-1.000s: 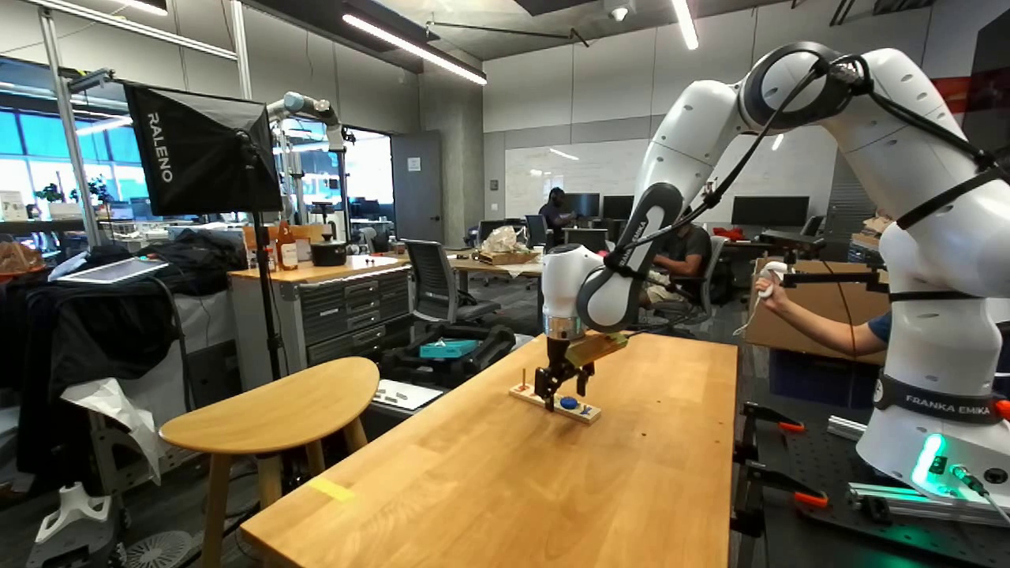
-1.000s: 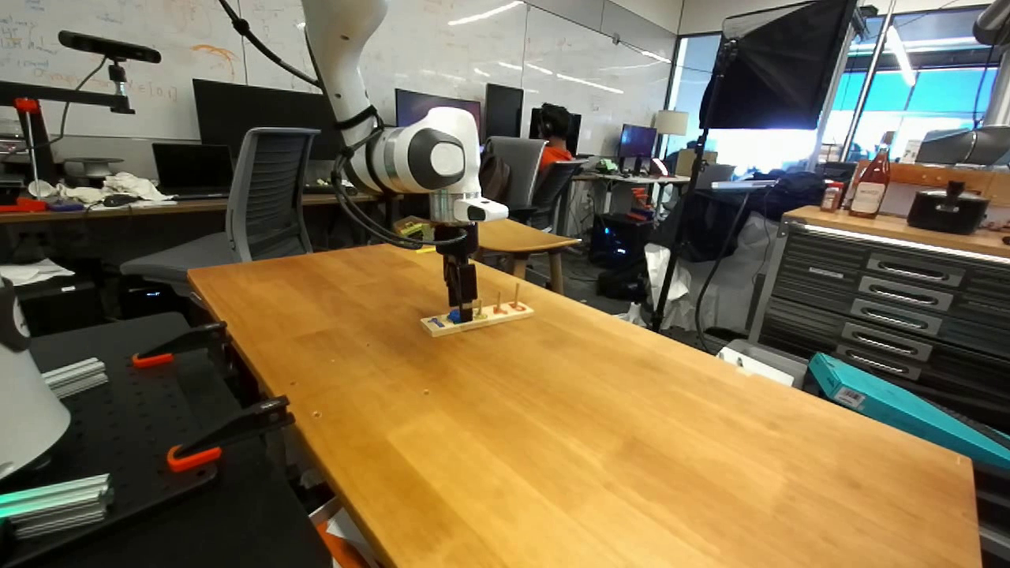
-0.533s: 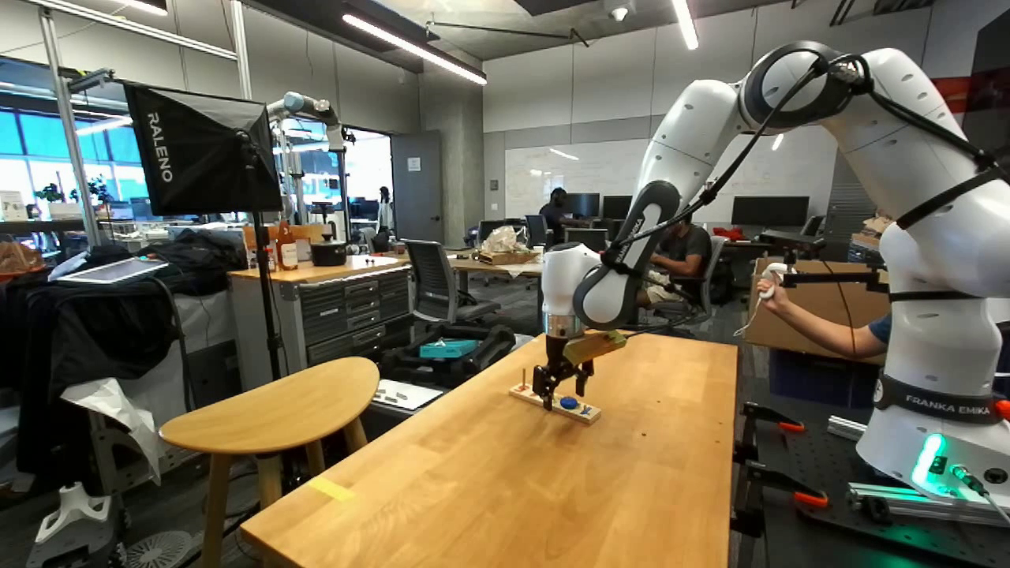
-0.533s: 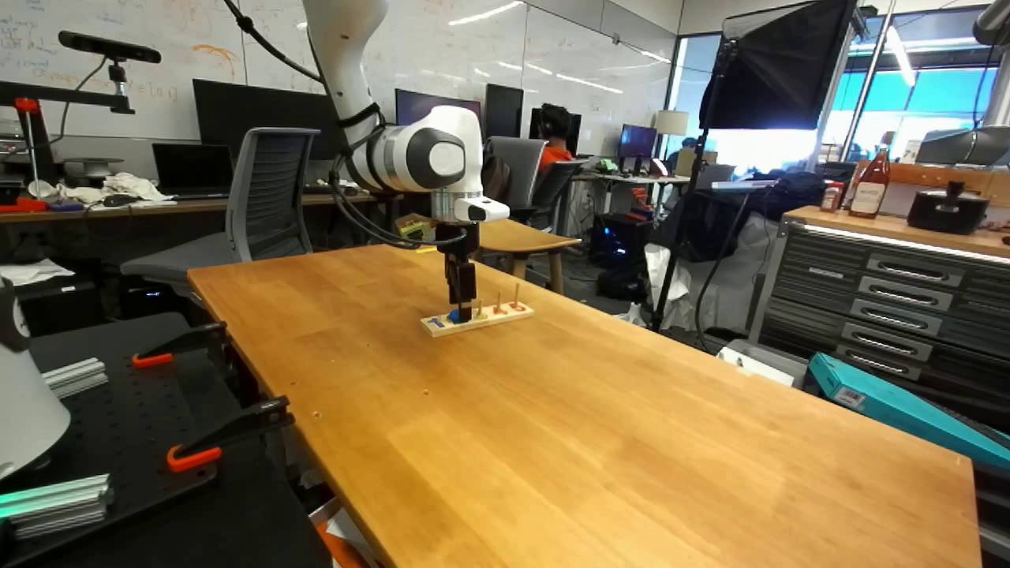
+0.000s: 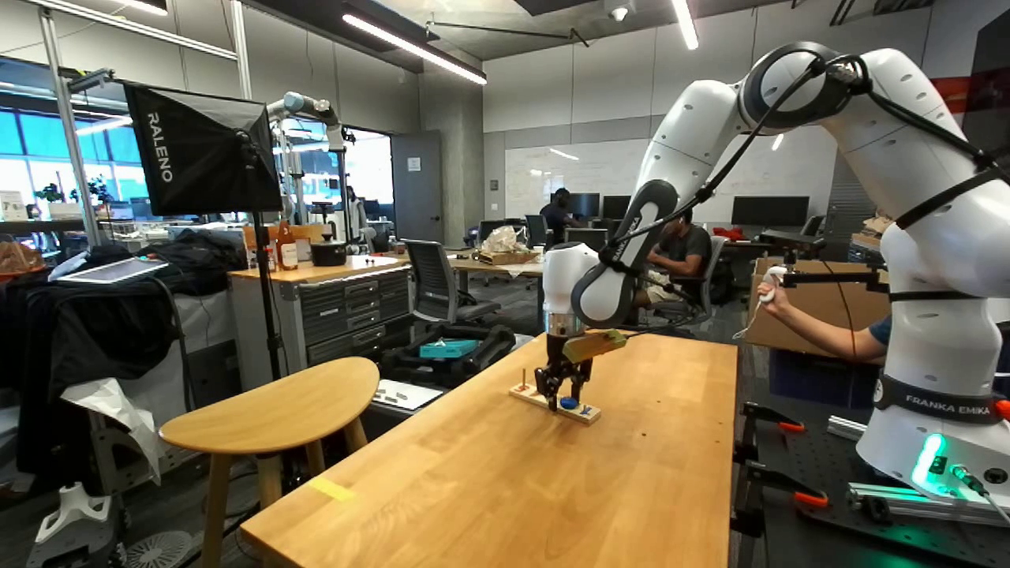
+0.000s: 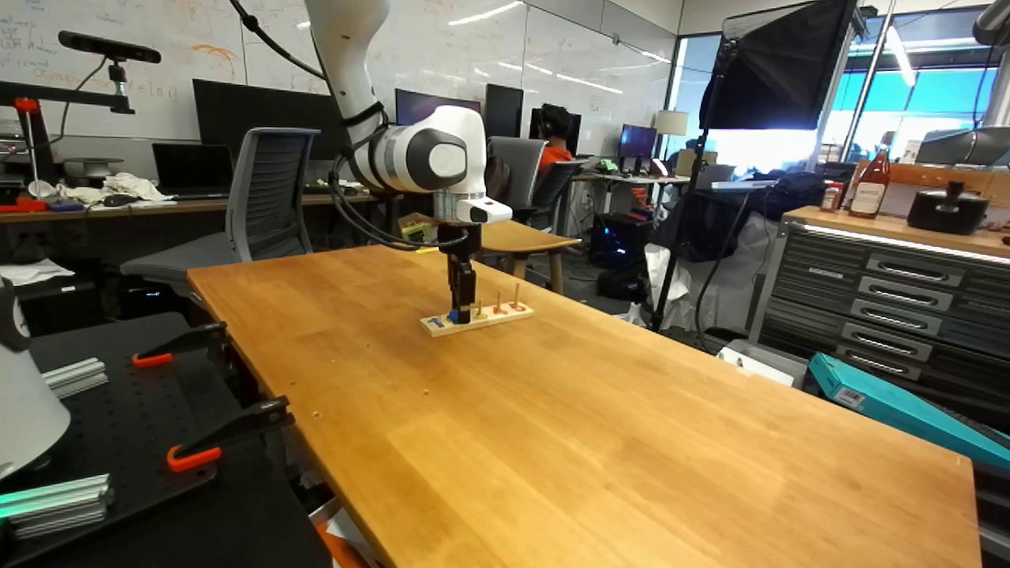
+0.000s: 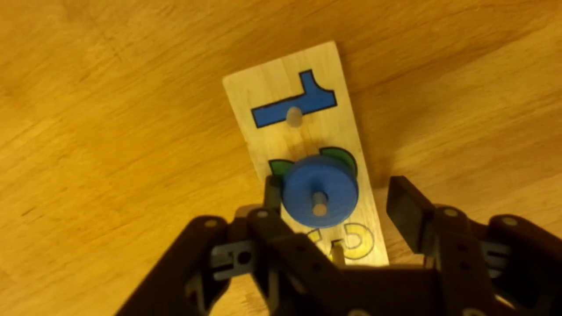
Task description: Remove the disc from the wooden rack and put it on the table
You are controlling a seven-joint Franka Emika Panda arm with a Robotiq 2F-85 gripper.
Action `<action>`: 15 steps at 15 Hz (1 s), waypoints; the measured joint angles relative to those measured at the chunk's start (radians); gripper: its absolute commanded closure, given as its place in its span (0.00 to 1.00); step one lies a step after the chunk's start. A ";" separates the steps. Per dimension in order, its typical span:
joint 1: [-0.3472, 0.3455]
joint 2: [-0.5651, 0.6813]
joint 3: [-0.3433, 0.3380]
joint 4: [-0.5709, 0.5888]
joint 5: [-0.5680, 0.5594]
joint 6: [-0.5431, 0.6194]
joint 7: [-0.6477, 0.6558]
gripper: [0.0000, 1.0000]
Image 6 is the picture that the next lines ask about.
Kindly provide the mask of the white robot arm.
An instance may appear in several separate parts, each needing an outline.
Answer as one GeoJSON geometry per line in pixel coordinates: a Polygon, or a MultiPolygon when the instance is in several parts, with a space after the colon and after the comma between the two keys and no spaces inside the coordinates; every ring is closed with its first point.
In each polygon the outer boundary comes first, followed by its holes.
{"type": "Polygon", "coordinates": [[[480,228],[513,207],[487,194],[487,130],[475,106],[442,104],[411,127],[395,127],[374,88],[366,50],[389,16],[389,0],[302,0],[312,48],[348,132],[344,159],[370,189],[430,192],[440,248],[450,254],[452,322],[469,322],[478,300],[472,254],[480,228]]]}

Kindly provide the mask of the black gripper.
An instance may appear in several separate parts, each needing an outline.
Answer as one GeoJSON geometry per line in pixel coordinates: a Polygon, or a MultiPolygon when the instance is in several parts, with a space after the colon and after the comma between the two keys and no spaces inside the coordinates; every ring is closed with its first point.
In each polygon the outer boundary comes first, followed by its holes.
{"type": "Polygon", "coordinates": [[[444,239],[452,309],[472,311],[478,295],[478,271],[472,266],[472,254],[480,248],[480,230],[450,223],[444,239]]]}

